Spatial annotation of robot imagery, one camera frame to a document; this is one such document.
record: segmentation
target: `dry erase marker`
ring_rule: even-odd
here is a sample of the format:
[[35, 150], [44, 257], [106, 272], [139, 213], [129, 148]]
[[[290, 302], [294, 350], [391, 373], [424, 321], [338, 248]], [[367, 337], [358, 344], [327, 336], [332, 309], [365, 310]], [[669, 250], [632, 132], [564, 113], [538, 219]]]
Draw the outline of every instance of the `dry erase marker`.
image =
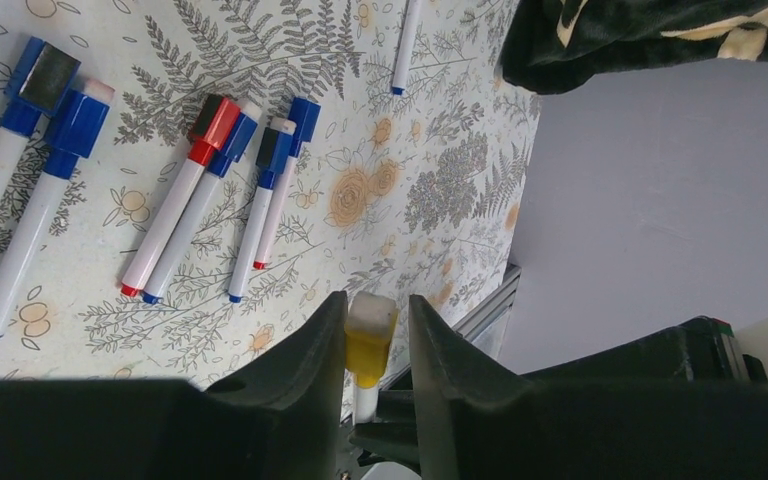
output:
[[178, 172], [160, 211], [151, 222], [151, 227], [143, 238], [136, 256], [131, 260], [131, 265], [122, 277], [124, 295], [134, 297], [145, 286], [151, 271], [160, 259], [160, 254], [163, 253], [163, 247], [169, 241], [175, 224], [181, 218], [181, 213], [196, 188], [196, 183], [204, 173], [204, 167], [213, 158], [216, 150], [222, 148], [239, 113], [240, 107], [231, 100], [221, 95], [207, 96], [201, 113], [190, 130], [190, 138], [195, 141], [195, 144], [190, 149], [187, 161]]
[[284, 210], [284, 202], [287, 201], [287, 193], [293, 183], [296, 163], [302, 151], [302, 144], [310, 142], [313, 138], [313, 130], [316, 128], [316, 120], [319, 118], [319, 105], [296, 97], [290, 107], [288, 118], [295, 122], [296, 133], [293, 134], [293, 143], [290, 145], [290, 156], [287, 157], [287, 165], [284, 173], [275, 181], [275, 190], [272, 192], [272, 201], [269, 202], [269, 211], [266, 212], [266, 222], [263, 225], [263, 233], [260, 235], [260, 243], [254, 256], [254, 268], [262, 270], [269, 264], [272, 254], [272, 246], [275, 244], [275, 234], [278, 225], [281, 224], [281, 214]]
[[146, 303], [155, 304], [166, 295], [166, 289], [169, 288], [178, 265], [184, 260], [184, 254], [190, 248], [199, 224], [210, 206], [211, 198], [222, 185], [222, 180], [231, 168], [231, 164], [238, 162], [243, 156], [254, 131], [257, 130], [257, 122], [261, 115], [260, 107], [244, 100], [240, 110], [241, 113], [237, 116], [237, 121], [228, 139], [225, 140], [225, 145], [213, 155], [213, 160], [210, 161], [207, 171], [199, 180], [190, 203], [187, 204], [181, 220], [175, 227], [175, 232], [163, 249], [163, 254], [143, 289], [143, 301]]
[[9, 102], [0, 121], [0, 201], [37, 121], [57, 112], [80, 64], [39, 38], [25, 45], [4, 89]]
[[423, 1], [425, 0], [408, 0], [408, 11], [405, 13], [405, 23], [402, 24], [399, 51], [396, 53], [396, 69], [393, 71], [393, 93], [396, 95], [405, 93], [408, 84], [413, 42], [416, 39], [416, 28], [419, 26], [419, 12]]
[[378, 381], [387, 370], [399, 308], [390, 298], [358, 292], [346, 320], [346, 370], [353, 374], [355, 424], [375, 420]]
[[112, 100], [112, 88], [89, 79], [80, 90], [69, 90], [48, 125], [45, 140], [51, 153], [0, 264], [0, 337], [16, 308], [16, 297], [34, 255], [66, 194], [78, 157], [90, 156]]
[[273, 118], [269, 128], [263, 132], [263, 140], [257, 152], [257, 166], [261, 169], [260, 178], [257, 181], [257, 190], [252, 199], [246, 231], [243, 232], [243, 241], [237, 254], [237, 263], [231, 275], [231, 285], [228, 287], [228, 296], [233, 303], [240, 303], [246, 293], [254, 254], [257, 252], [260, 234], [263, 233], [266, 211], [272, 199], [272, 189], [275, 188], [275, 177], [284, 173], [295, 131], [296, 124], [293, 121], [286, 118]]

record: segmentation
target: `yellow marker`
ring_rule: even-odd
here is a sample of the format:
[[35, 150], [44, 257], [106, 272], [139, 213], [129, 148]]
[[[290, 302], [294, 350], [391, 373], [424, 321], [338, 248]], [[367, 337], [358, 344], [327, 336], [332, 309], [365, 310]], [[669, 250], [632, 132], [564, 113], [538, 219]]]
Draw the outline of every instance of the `yellow marker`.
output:
[[355, 295], [346, 321], [346, 369], [354, 375], [354, 423], [371, 422], [378, 407], [378, 381], [387, 369], [399, 309], [379, 295]]

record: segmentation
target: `gray wall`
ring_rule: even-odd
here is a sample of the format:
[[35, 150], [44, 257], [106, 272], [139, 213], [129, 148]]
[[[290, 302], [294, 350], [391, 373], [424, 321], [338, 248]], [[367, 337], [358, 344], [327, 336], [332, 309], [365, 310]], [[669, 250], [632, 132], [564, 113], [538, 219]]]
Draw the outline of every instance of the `gray wall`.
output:
[[544, 98], [511, 253], [516, 372], [698, 314], [768, 318], [768, 64], [602, 75]]

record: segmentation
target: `red marker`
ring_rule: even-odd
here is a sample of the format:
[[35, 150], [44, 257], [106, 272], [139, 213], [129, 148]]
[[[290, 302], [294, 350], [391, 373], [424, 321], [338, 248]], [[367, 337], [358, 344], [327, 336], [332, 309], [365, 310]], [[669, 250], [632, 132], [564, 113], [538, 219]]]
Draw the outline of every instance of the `red marker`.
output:
[[154, 217], [148, 233], [143, 238], [137, 255], [122, 277], [122, 293], [129, 297], [136, 296], [145, 287], [146, 282], [166, 247], [166, 242], [175, 230], [181, 213], [187, 206], [196, 184], [204, 173], [204, 168], [213, 158], [213, 154], [222, 148], [240, 107], [220, 95], [208, 95], [198, 118], [190, 130], [190, 139], [195, 144], [190, 149], [187, 162], [172, 184], [160, 211]]

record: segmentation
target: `table surface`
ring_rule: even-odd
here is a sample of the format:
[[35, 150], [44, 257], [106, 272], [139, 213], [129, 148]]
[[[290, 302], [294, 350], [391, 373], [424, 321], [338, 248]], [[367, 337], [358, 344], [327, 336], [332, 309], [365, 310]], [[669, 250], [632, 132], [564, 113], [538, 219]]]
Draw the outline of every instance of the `table surface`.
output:
[[[340, 289], [399, 302], [395, 371], [407, 362], [409, 294], [427, 296], [454, 323], [492, 292], [539, 115], [536, 97], [494, 78], [516, 2], [419, 1], [409, 84], [394, 97], [403, 2], [0, 0], [0, 90], [35, 35], [117, 92], [0, 340], [0, 378], [183, 376], [205, 386]], [[322, 105], [273, 264], [253, 276], [242, 304], [227, 302], [257, 134], [164, 303], [120, 296], [118, 280], [211, 92], [250, 98], [268, 115], [286, 114], [295, 95]], [[0, 254], [46, 155], [39, 137], [0, 205]]]

